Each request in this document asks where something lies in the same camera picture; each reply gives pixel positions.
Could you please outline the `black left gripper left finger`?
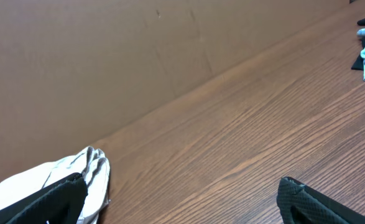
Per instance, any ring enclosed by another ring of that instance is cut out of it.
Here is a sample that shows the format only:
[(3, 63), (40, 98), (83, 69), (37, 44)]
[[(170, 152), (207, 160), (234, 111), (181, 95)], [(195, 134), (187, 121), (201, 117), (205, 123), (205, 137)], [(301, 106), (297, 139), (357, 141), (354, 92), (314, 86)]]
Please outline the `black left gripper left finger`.
[(0, 224), (76, 223), (87, 195), (83, 176), (75, 172), (0, 210)]

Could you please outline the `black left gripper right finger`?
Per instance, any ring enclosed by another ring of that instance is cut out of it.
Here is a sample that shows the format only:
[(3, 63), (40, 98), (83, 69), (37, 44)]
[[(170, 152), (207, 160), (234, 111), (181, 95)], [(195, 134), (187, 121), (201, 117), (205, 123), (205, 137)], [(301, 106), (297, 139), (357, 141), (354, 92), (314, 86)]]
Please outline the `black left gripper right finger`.
[(286, 224), (365, 224), (365, 216), (292, 177), (280, 179), (276, 201)]

